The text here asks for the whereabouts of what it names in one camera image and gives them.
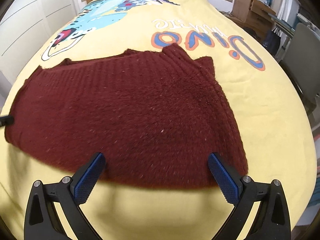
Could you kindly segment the dark red knit sweater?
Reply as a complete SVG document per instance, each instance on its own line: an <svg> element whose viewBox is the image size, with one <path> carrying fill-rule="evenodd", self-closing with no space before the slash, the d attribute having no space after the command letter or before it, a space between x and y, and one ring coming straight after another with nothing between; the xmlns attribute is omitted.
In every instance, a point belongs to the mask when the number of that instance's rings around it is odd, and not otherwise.
<svg viewBox="0 0 320 240"><path fill-rule="evenodd" d="M177 44L128 49L95 60L37 67L12 103L8 143L47 165L74 172L95 152L102 178L137 187L215 186L208 156L241 175L248 163L213 59L191 59Z"/></svg>

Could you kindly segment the yellow dinosaur print bedspread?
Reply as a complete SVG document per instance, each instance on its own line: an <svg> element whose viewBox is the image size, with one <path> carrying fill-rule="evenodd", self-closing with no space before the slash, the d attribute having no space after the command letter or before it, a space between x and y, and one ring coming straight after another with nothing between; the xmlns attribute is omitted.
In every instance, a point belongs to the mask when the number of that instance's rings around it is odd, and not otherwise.
<svg viewBox="0 0 320 240"><path fill-rule="evenodd" d="M207 0L94 0L56 31L9 86L2 115L37 67L179 45L191 59L213 59L248 163L245 175L281 182L295 226L313 193L316 151L303 104L277 61ZM36 180L75 173L40 162L8 143L1 128L1 217L17 239ZM81 209L103 239L211 239L233 206L217 184L200 189L137 187L100 176Z"/></svg>

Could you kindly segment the white wardrobe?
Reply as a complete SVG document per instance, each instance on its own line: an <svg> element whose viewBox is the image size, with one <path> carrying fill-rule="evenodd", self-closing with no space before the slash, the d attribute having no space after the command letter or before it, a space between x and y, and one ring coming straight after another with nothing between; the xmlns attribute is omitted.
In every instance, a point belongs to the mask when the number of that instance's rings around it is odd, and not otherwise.
<svg viewBox="0 0 320 240"><path fill-rule="evenodd" d="M1 20L1 89L74 16L73 0L14 0Z"/></svg>

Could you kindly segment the grey green chair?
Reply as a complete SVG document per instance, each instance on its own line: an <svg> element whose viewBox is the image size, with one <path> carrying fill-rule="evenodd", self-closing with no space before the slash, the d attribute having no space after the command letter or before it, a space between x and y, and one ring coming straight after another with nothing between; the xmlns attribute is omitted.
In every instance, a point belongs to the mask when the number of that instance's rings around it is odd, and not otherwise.
<svg viewBox="0 0 320 240"><path fill-rule="evenodd" d="M319 36L299 23L280 66L296 89L307 115L316 108L319 93Z"/></svg>

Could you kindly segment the dark blue bag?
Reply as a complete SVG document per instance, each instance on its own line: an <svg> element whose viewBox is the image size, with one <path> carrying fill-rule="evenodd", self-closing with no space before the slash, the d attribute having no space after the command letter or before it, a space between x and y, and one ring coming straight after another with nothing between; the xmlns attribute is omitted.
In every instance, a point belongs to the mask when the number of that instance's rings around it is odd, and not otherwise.
<svg viewBox="0 0 320 240"><path fill-rule="evenodd" d="M280 29L275 27L273 30L268 30L265 39L263 40L263 47L272 55L275 56L280 47L281 37Z"/></svg>

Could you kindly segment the white desk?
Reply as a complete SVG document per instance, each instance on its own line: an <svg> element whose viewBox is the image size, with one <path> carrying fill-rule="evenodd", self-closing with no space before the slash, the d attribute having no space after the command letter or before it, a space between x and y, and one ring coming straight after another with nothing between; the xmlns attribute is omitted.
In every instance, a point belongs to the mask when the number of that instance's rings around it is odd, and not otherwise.
<svg viewBox="0 0 320 240"><path fill-rule="evenodd" d="M295 28L298 23L302 23L319 36L319 29L310 20L303 16L300 12L300 2L298 0L282 0L281 7L277 18L279 22L275 22L275 27L280 30L280 47L275 55L275 59L279 62L285 55L286 50L293 38Z"/></svg>

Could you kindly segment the wooden drawer cabinet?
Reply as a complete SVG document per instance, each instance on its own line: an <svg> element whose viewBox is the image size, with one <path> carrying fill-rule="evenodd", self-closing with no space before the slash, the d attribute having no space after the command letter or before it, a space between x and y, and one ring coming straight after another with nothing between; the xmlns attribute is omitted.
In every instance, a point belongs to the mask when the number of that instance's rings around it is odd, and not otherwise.
<svg viewBox="0 0 320 240"><path fill-rule="evenodd" d="M276 15L269 6L259 0L234 0L232 11L224 15L262 43L267 32L274 26L269 14Z"/></svg>

